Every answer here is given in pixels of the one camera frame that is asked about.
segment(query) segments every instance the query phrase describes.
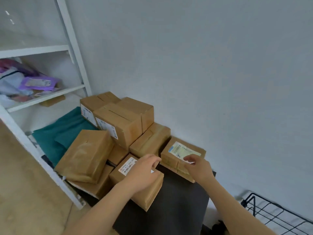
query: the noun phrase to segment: purple package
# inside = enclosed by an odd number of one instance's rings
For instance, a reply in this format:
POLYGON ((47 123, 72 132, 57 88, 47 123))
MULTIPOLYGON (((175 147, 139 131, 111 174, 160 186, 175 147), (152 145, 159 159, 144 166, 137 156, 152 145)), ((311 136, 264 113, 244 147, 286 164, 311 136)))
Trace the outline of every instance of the purple package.
POLYGON ((39 77, 25 77, 18 88, 20 90, 54 90, 58 81, 57 78, 40 74, 39 77))

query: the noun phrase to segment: green cloth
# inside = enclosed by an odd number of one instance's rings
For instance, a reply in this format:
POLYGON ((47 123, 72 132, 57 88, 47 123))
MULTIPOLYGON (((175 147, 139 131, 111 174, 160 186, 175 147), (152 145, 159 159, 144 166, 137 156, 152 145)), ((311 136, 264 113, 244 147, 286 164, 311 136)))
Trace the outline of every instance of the green cloth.
POLYGON ((82 117, 80 107, 76 107, 32 135, 55 167, 82 129, 98 130, 82 117))

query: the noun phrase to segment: white wall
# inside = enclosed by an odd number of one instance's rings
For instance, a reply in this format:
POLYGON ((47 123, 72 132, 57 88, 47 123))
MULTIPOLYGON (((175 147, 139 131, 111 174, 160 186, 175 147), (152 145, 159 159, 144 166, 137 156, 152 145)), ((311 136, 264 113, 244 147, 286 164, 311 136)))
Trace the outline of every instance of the white wall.
POLYGON ((218 175, 313 219, 312 0, 67 0, 94 93, 155 107, 218 175))

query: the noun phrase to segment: floor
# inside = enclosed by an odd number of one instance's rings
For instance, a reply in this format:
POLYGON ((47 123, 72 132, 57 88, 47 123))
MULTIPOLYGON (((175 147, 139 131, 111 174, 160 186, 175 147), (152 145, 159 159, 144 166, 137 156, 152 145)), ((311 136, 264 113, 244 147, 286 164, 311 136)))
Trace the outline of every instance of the floor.
POLYGON ((90 209, 78 210, 2 122, 0 149, 0 234, 60 235, 90 209))

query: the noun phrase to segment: black wire basket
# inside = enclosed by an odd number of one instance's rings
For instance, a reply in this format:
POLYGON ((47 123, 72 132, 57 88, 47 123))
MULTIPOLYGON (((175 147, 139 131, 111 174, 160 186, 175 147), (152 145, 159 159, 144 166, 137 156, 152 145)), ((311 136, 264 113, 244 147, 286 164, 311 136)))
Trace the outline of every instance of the black wire basket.
POLYGON ((312 221, 256 193, 251 193, 241 205, 279 235, 313 235, 312 221))

